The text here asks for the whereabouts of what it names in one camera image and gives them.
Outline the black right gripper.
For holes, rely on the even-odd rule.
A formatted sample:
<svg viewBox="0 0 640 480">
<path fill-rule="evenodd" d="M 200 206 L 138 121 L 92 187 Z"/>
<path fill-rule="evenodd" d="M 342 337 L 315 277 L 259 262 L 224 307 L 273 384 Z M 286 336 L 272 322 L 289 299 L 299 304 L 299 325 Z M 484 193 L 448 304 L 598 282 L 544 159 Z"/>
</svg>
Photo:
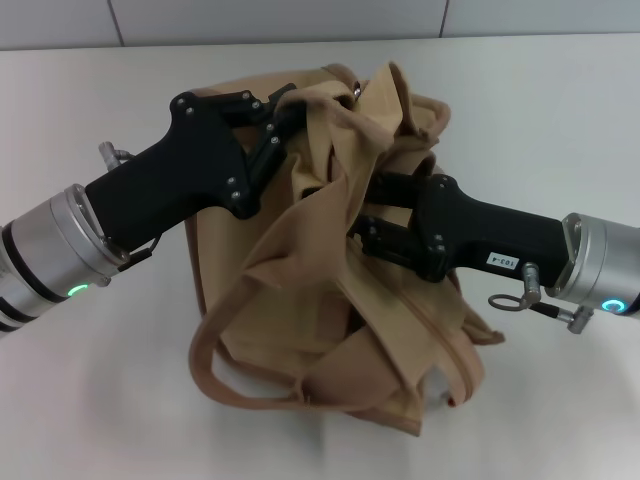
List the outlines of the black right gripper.
<svg viewBox="0 0 640 480">
<path fill-rule="evenodd" d="M 349 237 L 362 252 L 404 267 L 430 282 L 452 270 L 470 268 L 520 280 L 526 263 L 538 267 L 539 282 L 551 287 L 568 263 L 562 223 L 473 199 L 450 176 L 376 173 L 366 202 L 413 208 L 408 227 L 359 215 Z"/>
</svg>

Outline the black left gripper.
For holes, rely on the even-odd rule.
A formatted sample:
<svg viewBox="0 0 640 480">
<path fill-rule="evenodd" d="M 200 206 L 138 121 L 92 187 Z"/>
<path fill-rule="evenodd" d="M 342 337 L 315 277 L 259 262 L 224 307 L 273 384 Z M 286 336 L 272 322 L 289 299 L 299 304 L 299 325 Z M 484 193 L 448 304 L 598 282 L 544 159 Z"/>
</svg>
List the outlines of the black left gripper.
<svg viewBox="0 0 640 480">
<path fill-rule="evenodd" d="M 175 97 L 164 137 L 85 188 L 107 239 L 133 251 L 208 207 L 254 216 L 286 142 L 303 128 L 301 116 L 273 117 L 280 98 L 295 89 L 288 83 L 266 102 L 249 90 Z M 244 126 L 258 132 L 247 154 L 233 133 Z"/>
</svg>

